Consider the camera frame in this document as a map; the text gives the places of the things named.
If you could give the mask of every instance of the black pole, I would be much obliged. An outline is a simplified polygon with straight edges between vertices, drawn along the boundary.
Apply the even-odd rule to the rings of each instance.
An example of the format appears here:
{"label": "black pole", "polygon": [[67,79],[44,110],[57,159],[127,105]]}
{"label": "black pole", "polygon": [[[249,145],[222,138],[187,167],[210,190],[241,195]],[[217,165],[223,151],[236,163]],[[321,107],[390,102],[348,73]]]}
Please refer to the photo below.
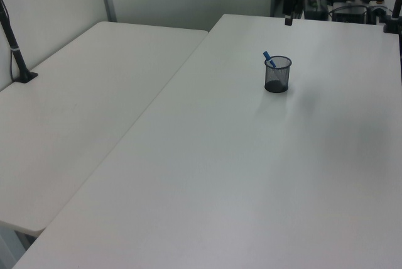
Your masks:
{"label": "black pole", "polygon": [[19,68],[19,77],[15,81],[26,84],[31,79],[34,79],[36,76],[38,76],[38,74],[30,72],[28,68],[26,68],[23,55],[21,54],[21,50],[19,49],[17,40],[15,39],[13,29],[11,29],[9,16],[6,8],[4,7],[3,0],[0,0],[0,22],[1,26],[3,27],[4,34],[6,35],[7,41],[10,45],[11,52],[13,53],[15,61]]}
{"label": "black pole", "polygon": [[401,6],[402,6],[402,0],[395,0],[394,10],[392,12],[393,19],[399,18],[399,14],[401,13]]}

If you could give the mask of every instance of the monitor arm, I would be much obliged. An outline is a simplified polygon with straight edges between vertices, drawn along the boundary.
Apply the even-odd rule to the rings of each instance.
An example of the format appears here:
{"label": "monitor arm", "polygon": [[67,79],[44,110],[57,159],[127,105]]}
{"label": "monitor arm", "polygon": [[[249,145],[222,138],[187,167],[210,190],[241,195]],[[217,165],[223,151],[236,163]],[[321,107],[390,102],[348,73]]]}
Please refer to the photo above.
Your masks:
{"label": "monitor arm", "polygon": [[21,54],[21,50],[19,49],[13,30],[11,29],[10,19],[3,0],[0,0],[0,23],[1,26],[3,27],[4,34],[6,35],[11,52],[13,53],[15,61],[19,68],[19,77],[15,79],[15,81],[26,84],[27,82],[38,76],[38,74],[30,72],[28,68],[26,68],[24,58]]}
{"label": "monitor arm", "polygon": [[399,28],[402,26],[402,21],[399,18],[401,13],[402,0],[395,0],[394,10],[391,16],[387,16],[384,32],[385,33],[400,33]]}

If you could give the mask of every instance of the pen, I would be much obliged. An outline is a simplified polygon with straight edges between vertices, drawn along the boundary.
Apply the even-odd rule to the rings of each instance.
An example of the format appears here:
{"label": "pen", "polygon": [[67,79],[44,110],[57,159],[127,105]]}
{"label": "pen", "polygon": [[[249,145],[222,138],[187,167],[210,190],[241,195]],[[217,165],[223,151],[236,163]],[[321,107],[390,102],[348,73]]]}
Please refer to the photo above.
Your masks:
{"label": "pen", "polygon": [[263,55],[265,56],[266,60],[271,63],[272,67],[276,68],[275,63],[274,63],[274,61],[272,60],[272,58],[269,56],[268,52],[265,51],[265,52],[263,53]]}

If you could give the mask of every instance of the mesh pen holder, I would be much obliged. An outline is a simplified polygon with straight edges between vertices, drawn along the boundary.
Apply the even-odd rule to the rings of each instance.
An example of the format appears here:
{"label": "mesh pen holder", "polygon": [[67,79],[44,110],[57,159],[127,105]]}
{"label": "mesh pen holder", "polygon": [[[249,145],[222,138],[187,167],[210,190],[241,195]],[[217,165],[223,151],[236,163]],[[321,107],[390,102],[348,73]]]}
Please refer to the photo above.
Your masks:
{"label": "mesh pen holder", "polygon": [[272,93],[285,92],[289,88],[291,60],[281,56],[272,57],[272,60],[276,68],[265,61],[265,89]]}

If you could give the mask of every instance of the white table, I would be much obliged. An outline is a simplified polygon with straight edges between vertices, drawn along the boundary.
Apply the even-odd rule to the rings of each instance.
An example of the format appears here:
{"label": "white table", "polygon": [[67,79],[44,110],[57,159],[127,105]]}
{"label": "white table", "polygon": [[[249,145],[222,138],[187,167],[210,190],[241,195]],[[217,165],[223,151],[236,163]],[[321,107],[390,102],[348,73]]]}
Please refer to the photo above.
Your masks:
{"label": "white table", "polygon": [[225,15],[15,269],[396,268],[401,121],[397,36]]}
{"label": "white table", "polygon": [[0,92],[0,224],[40,234],[206,34],[99,23]]}

